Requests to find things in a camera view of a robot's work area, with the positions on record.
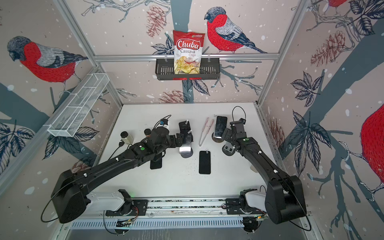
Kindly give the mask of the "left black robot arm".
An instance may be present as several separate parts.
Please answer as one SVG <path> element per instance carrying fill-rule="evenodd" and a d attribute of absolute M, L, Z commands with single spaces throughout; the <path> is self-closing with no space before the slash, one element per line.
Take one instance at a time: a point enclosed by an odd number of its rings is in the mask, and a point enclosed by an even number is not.
<path fill-rule="evenodd" d="M 157 127 L 149 137 L 93 168 L 62 172 L 51 195 L 60 223 L 69 223 L 81 216 L 91 203 L 87 195 L 95 188 L 125 171 L 162 158 L 166 149 L 181 147 L 185 137 L 186 134 L 170 135 L 168 129 Z"/>

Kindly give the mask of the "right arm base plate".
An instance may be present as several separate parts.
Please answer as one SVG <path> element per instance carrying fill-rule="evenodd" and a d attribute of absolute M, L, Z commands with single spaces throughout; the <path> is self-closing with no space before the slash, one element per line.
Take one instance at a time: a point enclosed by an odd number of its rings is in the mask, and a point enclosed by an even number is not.
<path fill-rule="evenodd" d="M 265 215 L 265 212 L 248 206 L 243 200 L 239 198 L 228 198 L 221 205 L 228 215 Z"/>

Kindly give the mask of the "black phone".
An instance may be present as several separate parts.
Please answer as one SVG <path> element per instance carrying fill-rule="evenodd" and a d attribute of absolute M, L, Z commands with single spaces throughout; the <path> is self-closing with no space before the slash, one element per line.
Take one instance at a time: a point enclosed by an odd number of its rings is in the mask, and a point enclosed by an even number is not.
<path fill-rule="evenodd" d="M 159 158 L 159 159 L 156 159 L 156 160 L 152 160 L 150 162 L 150 169 L 151 170 L 161 169 L 162 166 L 163 166 L 162 158 Z"/>
<path fill-rule="evenodd" d="M 199 174 L 210 175 L 211 174 L 211 152 L 200 151 L 199 153 Z"/>
<path fill-rule="evenodd" d="M 224 116 L 217 116 L 216 125 L 214 130 L 214 138 L 221 139 L 225 129 L 227 128 L 228 118 Z"/>

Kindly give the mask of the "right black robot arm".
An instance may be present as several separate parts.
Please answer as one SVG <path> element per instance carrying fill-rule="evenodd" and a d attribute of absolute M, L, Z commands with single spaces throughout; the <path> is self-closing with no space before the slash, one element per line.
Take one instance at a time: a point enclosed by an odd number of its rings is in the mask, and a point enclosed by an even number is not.
<path fill-rule="evenodd" d="M 289 176 L 281 170 L 262 151 L 258 142 L 247 137 L 244 130 L 245 120 L 230 122 L 222 138 L 227 142 L 222 148 L 223 153 L 232 156 L 238 152 L 247 159 L 266 183 L 264 202 L 257 208 L 266 212 L 275 224 L 288 222 L 307 216 L 304 191 L 301 180 Z"/>

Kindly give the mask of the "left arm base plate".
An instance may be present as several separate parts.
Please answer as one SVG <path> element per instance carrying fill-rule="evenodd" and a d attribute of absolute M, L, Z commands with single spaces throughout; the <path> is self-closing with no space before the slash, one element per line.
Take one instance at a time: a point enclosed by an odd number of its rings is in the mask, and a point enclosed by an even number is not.
<path fill-rule="evenodd" d="M 148 200 L 132 200 L 131 203 L 124 203 L 116 211 L 106 211 L 107 217 L 145 216 L 148 208 Z"/>

